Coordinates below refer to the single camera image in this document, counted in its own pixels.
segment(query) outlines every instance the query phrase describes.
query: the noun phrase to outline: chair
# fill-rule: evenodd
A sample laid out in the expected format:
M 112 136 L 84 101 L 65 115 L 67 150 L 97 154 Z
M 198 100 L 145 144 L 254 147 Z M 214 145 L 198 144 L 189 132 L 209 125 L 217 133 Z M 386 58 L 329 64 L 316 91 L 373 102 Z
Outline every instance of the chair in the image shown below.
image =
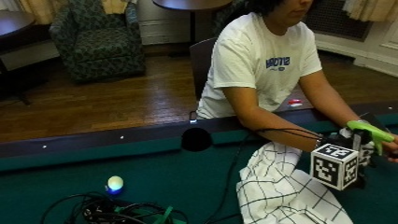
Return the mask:
M 208 73 L 212 65 L 213 46 L 216 44 L 216 41 L 217 38 L 213 37 L 189 47 L 197 100 L 200 100 L 201 92 L 208 81 Z
M 140 74 L 145 70 L 136 5 L 105 14 L 99 0 L 68 0 L 49 26 L 71 79 L 76 83 Z
M 213 36 L 218 36 L 228 23 L 248 13 L 246 0 L 233 0 L 230 6 L 214 13 Z

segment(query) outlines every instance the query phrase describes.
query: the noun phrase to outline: graphic print on t-shirt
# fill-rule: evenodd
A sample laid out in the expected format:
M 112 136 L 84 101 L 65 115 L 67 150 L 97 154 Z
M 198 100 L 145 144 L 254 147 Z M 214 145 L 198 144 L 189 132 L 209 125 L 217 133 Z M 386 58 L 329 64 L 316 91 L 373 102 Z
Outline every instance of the graphic print on t-shirt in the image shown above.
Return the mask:
M 272 71 L 285 71 L 285 66 L 290 64 L 290 57 L 270 58 L 266 60 L 266 69 Z

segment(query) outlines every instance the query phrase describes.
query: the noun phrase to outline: grid pattern fabric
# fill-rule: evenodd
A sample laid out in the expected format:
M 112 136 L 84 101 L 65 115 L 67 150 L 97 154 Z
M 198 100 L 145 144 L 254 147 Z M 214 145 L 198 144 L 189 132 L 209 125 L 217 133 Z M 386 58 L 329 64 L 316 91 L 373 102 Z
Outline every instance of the grid pattern fabric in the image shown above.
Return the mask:
M 244 223 L 350 224 L 328 188 L 296 170 L 301 151 L 268 143 L 240 171 L 237 198 Z

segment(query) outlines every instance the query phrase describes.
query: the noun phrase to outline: patterned armchair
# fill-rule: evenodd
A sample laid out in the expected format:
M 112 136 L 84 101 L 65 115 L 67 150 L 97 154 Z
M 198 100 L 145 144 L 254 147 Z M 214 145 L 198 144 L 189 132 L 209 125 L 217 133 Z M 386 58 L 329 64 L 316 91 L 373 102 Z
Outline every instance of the patterned armchair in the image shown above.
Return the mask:
M 230 6 L 216 12 L 213 18 L 213 35 L 218 36 L 228 23 L 245 14 L 248 14 L 246 0 L 233 0 Z
M 49 35 L 76 83 L 123 77 L 145 70 L 136 5 L 105 14 L 99 0 L 68 0 Z

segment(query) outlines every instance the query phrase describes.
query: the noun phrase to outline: fiducial marker cube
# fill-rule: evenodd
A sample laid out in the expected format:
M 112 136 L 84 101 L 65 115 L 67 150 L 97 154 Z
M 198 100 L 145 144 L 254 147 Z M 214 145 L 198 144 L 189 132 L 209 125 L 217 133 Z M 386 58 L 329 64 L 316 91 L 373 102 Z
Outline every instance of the fiducial marker cube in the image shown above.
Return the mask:
M 357 180 L 358 151 L 325 144 L 312 152 L 312 177 L 344 190 Z

